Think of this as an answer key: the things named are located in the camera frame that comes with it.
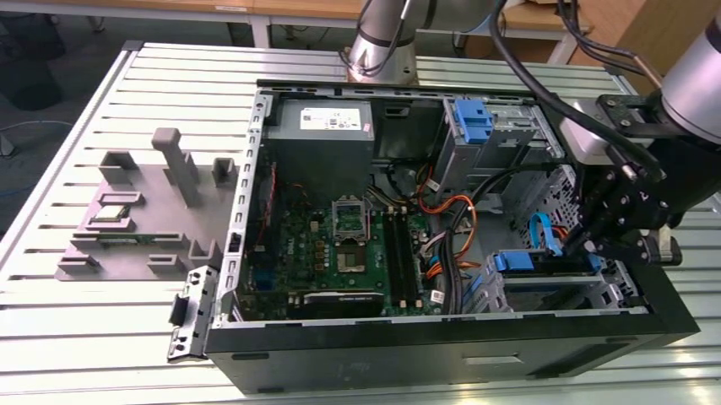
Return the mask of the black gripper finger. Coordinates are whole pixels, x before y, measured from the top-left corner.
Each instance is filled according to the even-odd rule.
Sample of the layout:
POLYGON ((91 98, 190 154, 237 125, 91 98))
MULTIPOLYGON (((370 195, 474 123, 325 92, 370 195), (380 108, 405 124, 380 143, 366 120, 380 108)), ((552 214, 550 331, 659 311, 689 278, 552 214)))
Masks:
POLYGON ((585 230, 585 249, 611 260, 648 264, 649 252, 644 236, 632 229, 609 225, 585 230))
POLYGON ((585 245, 608 236, 615 219, 613 210, 617 202, 613 193, 620 186, 620 174, 616 169, 586 168, 577 173, 574 182, 574 201, 578 206, 577 225, 564 242, 564 252, 568 256, 578 256, 585 245))

